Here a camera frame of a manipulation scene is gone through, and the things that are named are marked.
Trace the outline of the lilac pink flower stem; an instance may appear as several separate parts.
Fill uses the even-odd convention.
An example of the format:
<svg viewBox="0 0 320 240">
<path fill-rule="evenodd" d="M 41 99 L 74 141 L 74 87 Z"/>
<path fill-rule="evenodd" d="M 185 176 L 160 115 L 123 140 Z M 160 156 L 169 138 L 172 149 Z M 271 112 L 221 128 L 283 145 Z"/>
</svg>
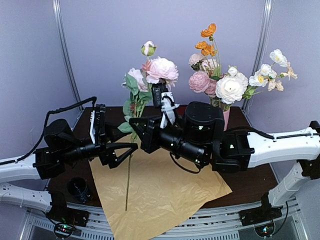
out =
<svg viewBox="0 0 320 240">
<path fill-rule="evenodd" d="M 152 58 L 156 49 L 153 41 L 145 42 L 140 51 L 146 57 L 146 62 L 141 68 L 131 68 L 122 83 L 122 86 L 129 90 L 130 96 L 122 108 L 125 122 L 120 124 L 118 130 L 131 134 L 132 143 L 136 142 L 138 135 L 129 120 L 142 117 L 146 105 L 156 99 L 152 94 L 152 87 L 164 83 L 165 87 L 171 88 L 178 81 L 179 70 L 173 61 L 160 56 Z"/>
</svg>

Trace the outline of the orange yellow wrapping paper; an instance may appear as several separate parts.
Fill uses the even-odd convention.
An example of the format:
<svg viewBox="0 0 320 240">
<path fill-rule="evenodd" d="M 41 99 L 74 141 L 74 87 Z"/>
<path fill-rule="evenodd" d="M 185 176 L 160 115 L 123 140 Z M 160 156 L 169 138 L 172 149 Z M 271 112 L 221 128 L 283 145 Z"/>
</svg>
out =
<svg viewBox="0 0 320 240">
<path fill-rule="evenodd" d="M 183 159 L 175 165 L 170 154 L 137 149 L 116 168 L 90 162 L 102 209 L 117 240 L 149 240 L 176 227 L 205 203 L 231 193 L 222 176 Z"/>
</svg>

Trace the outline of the pink cylindrical vase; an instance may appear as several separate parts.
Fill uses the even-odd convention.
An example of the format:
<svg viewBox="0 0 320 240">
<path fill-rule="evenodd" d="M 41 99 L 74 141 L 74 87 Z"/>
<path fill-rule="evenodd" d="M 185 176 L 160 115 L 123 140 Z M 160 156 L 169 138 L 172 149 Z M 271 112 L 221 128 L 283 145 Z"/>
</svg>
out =
<svg viewBox="0 0 320 240">
<path fill-rule="evenodd" d="M 226 131 L 229 123 L 230 109 L 223 112 L 223 117 L 224 117 L 224 131 Z"/>
</svg>

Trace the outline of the orange flower stem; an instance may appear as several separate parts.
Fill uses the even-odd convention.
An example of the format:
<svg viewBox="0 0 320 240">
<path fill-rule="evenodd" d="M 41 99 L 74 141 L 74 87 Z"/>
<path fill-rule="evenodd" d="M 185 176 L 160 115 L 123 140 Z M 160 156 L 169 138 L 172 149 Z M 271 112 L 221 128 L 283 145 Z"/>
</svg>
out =
<svg viewBox="0 0 320 240">
<path fill-rule="evenodd" d="M 208 71 L 210 77 L 218 78 L 222 74 L 220 51 L 215 39 L 217 25 L 211 23 L 206 29 L 200 31 L 202 40 L 199 41 L 195 48 L 200 51 L 204 57 L 204 69 Z"/>
</svg>

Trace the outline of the white blue flower stem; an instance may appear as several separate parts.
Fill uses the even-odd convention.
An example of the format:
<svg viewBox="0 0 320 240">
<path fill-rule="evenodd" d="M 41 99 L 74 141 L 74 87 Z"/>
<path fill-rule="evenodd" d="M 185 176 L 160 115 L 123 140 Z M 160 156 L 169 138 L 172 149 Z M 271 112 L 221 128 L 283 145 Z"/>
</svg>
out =
<svg viewBox="0 0 320 240">
<path fill-rule="evenodd" d="M 267 87 L 267 91 L 271 92 L 273 90 L 283 92 L 284 86 L 281 79 L 288 77 L 291 78 L 290 69 L 291 65 L 287 57 L 282 53 L 280 49 L 275 49 L 269 54 L 272 64 L 263 63 L 260 68 L 254 73 L 254 75 L 249 77 L 249 84 L 246 91 L 243 94 L 245 100 L 249 100 L 252 96 L 260 93 L 257 91 L 258 88 Z M 274 65 L 279 65 L 285 68 L 286 71 L 277 73 L 274 69 Z"/>
</svg>

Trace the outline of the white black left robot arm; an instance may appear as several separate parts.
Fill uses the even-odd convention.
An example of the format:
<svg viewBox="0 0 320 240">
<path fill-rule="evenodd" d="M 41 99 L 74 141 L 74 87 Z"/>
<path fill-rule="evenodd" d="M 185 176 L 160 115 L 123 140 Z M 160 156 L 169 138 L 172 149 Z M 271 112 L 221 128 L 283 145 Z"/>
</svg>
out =
<svg viewBox="0 0 320 240">
<path fill-rule="evenodd" d="M 57 119 L 44 128 L 47 147 L 31 152 L 29 156 L 0 161 L 0 200 L 20 207 L 32 208 L 53 214 L 61 222 L 72 218 L 65 196 L 57 191 L 33 191 L 9 183 L 18 180 L 52 179 L 66 170 L 66 165 L 78 161 L 99 158 L 103 166 L 118 167 L 138 149 L 136 143 L 110 142 L 105 135 L 101 139 L 80 140 L 73 134 L 65 119 Z"/>
</svg>

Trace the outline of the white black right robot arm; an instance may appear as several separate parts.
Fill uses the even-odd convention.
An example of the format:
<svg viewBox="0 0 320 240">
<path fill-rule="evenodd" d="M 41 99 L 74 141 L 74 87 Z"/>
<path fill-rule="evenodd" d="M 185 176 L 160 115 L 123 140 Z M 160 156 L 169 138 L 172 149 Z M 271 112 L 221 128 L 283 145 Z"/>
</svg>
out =
<svg viewBox="0 0 320 240">
<path fill-rule="evenodd" d="M 194 101 L 177 117 L 169 119 L 169 109 L 163 116 L 136 117 L 130 126 L 147 153 L 162 148 L 172 159 L 184 158 L 198 170 L 207 165 L 219 173 L 237 173 L 260 165 L 295 161 L 288 175 L 269 190 L 256 210 L 259 220 L 268 220 L 276 208 L 310 180 L 320 177 L 320 125 L 312 121 L 309 127 L 292 132 L 264 133 L 252 127 L 224 129 L 220 108 Z"/>
</svg>

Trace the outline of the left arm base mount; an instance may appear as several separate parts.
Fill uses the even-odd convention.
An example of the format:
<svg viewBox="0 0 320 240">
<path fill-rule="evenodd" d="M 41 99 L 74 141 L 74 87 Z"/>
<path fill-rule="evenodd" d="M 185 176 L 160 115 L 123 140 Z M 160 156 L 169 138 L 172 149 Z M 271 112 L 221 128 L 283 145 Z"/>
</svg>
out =
<svg viewBox="0 0 320 240">
<path fill-rule="evenodd" d="M 53 233 L 57 238 L 69 238 L 77 227 L 87 226 L 88 211 L 70 208 L 64 199 L 52 199 L 50 206 L 51 209 L 44 215 L 53 224 Z"/>
</svg>

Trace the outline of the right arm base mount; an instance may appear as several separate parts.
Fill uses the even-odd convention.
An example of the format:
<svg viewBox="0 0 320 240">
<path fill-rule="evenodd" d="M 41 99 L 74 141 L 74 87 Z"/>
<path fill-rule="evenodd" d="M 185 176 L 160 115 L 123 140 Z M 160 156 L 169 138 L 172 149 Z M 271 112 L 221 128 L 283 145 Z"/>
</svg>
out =
<svg viewBox="0 0 320 240">
<path fill-rule="evenodd" d="M 238 214 L 243 227 L 253 226 L 259 237 L 268 238 L 275 233 L 274 220 L 282 217 L 282 210 L 279 207 L 264 209 L 260 206 L 241 210 Z"/>
</svg>

